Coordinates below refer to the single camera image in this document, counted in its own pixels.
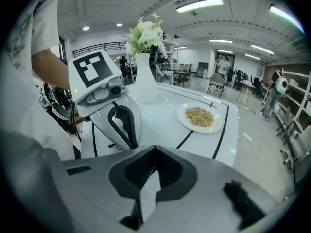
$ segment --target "white shirt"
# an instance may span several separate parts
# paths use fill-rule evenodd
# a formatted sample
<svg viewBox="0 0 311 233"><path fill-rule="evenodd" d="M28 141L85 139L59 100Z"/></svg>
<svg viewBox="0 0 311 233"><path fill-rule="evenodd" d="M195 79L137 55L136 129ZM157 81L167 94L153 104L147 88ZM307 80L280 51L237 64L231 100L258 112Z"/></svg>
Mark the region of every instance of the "white shirt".
<svg viewBox="0 0 311 233"><path fill-rule="evenodd" d="M58 0L34 0L17 20L1 58L0 126L34 138L56 150L61 160L74 159L72 141L39 105L31 56L59 44Z"/></svg>
<svg viewBox="0 0 311 233"><path fill-rule="evenodd" d="M229 61L221 60L218 65L220 66L218 73L225 75L227 73L227 69L230 67Z"/></svg>

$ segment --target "fluorescent light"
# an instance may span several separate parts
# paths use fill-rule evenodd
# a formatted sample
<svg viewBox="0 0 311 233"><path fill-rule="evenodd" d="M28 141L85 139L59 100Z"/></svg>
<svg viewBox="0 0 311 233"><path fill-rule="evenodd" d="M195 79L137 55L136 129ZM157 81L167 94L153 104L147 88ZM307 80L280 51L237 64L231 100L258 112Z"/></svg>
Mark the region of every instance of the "fluorescent light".
<svg viewBox="0 0 311 233"><path fill-rule="evenodd" d="M252 55L249 55L249 54L245 54L245 56L254 58L254 59L256 59L256 60L260 60L258 57L255 57L255 56L252 56Z"/></svg>
<svg viewBox="0 0 311 233"><path fill-rule="evenodd" d="M233 53L231 51L226 51L226 50L217 50L218 52L227 52L227 53Z"/></svg>
<svg viewBox="0 0 311 233"><path fill-rule="evenodd" d="M210 42L223 42L223 43L232 43L232 41L227 40L209 40Z"/></svg>
<svg viewBox="0 0 311 233"><path fill-rule="evenodd" d="M256 48L256 49L260 49L262 51L265 51L265 52L268 52L269 54L274 54L274 52L270 51L270 50L267 50L267 49L264 49L264 48L261 48L261 47L258 47L256 45L251 45L252 47Z"/></svg>
<svg viewBox="0 0 311 233"><path fill-rule="evenodd" d="M223 5L223 0L200 0L197 2L192 2L183 6L176 8L176 11L179 13L183 13L189 10L194 10L202 7L215 6L215 5Z"/></svg>
<svg viewBox="0 0 311 233"><path fill-rule="evenodd" d="M303 33L305 33L301 24L297 21L297 19L295 17L291 16L290 14L288 14L287 12L285 12L284 10L281 10L278 7L271 5L270 6L270 12L277 14L278 16L290 21L293 25L295 25Z"/></svg>

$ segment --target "railing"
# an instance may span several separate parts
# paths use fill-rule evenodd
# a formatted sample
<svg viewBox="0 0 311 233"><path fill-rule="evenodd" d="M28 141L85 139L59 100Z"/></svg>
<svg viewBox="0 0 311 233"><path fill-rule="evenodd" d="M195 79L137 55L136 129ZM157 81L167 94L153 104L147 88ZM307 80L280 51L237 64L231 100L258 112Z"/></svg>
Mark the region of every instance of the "railing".
<svg viewBox="0 0 311 233"><path fill-rule="evenodd" d="M97 44L90 47L78 49L72 52L73 57L77 57L79 55L98 50L98 49L104 49L105 51L109 50L120 50L125 49L125 43L126 41L118 41L118 42L108 42L103 44Z"/></svg>

